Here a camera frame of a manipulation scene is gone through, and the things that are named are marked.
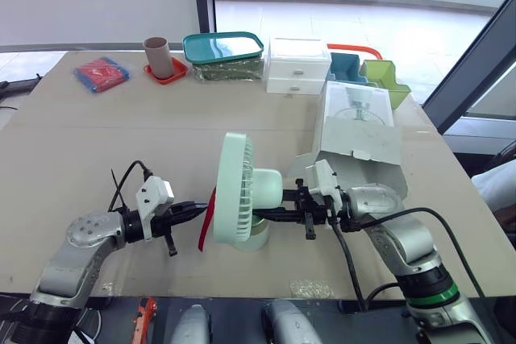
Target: green tray lid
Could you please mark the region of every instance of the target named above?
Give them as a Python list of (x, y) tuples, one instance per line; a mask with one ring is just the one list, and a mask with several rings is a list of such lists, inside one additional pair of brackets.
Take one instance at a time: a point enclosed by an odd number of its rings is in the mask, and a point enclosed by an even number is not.
[(260, 56), (264, 44), (251, 32), (214, 32), (186, 36), (183, 50), (192, 64), (213, 64)]

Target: white cardboard box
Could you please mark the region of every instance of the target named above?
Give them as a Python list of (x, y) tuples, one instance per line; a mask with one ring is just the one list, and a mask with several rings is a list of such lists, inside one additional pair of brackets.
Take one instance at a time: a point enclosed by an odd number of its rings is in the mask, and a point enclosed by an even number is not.
[(330, 52), (319, 39), (271, 38), (267, 92), (320, 94), (330, 64)]
[[(360, 104), (367, 106), (369, 120), (357, 119)], [(401, 141), (387, 90), (329, 81), (319, 99), (312, 152), (298, 156), (288, 176), (304, 176), (306, 167), (326, 159), (342, 189), (382, 183), (404, 198), (408, 190), (400, 167)]]

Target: beige table surface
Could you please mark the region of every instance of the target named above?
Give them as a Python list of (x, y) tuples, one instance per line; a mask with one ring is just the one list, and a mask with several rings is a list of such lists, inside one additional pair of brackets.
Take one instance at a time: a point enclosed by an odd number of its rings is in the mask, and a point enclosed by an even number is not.
[[(131, 79), (91, 94), (72, 71), (101, 55), (127, 66)], [(260, 82), (201, 83), (192, 74), (162, 86), (142, 72), (144, 64), (141, 52), (69, 52), (0, 131), (1, 292), (30, 292), (68, 224), (108, 206), (110, 168), (120, 177), (141, 159), (171, 181), (176, 201), (207, 201), (227, 131), (248, 133), (256, 166), (282, 173), (310, 150), (316, 96), (269, 94)], [(452, 152), (411, 97), (394, 116), (403, 132), (405, 206), (431, 207), (449, 221), (488, 296), (516, 294), (516, 254)], [(140, 184), (137, 172), (123, 190), (132, 208)], [(475, 296), (439, 223), (418, 217), (460, 289)], [(162, 239), (115, 252), (94, 294), (288, 297), (311, 281), (329, 296), (355, 298), (343, 253), (322, 226), (315, 241), (306, 241), (303, 226), (272, 224), (268, 244), (253, 253), (214, 244), (210, 232), (201, 253), (203, 218), (173, 228), (179, 250), (173, 258)], [(393, 280), (365, 233), (346, 238), (363, 292)], [(391, 289), (381, 296), (401, 293)]]

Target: plastic wrap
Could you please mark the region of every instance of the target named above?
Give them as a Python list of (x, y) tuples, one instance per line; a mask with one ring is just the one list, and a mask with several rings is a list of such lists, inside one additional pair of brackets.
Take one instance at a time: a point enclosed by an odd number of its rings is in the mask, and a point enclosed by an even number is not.
[(228, 60), (212, 64), (195, 64), (193, 72), (198, 80), (261, 80), (264, 75), (264, 59), (261, 56)]
[(101, 93), (129, 79), (129, 72), (107, 56), (73, 70), (92, 93)]
[(290, 293), (296, 298), (335, 298), (335, 294), (324, 280), (291, 280)]

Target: green ring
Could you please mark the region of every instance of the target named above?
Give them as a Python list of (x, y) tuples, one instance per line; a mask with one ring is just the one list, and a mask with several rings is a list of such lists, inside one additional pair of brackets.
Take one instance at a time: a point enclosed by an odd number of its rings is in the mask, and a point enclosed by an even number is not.
[(408, 298), (407, 302), (410, 305), (413, 306), (420, 306), (420, 305), (433, 305), (433, 304), (440, 304), (441, 302), (444, 302), (446, 300), (451, 299), (455, 294), (459, 292), (459, 288), (455, 283), (453, 285), (446, 289), (444, 292), (441, 292), (439, 294), (435, 294), (434, 296), (429, 297), (422, 297), (422, 298)]

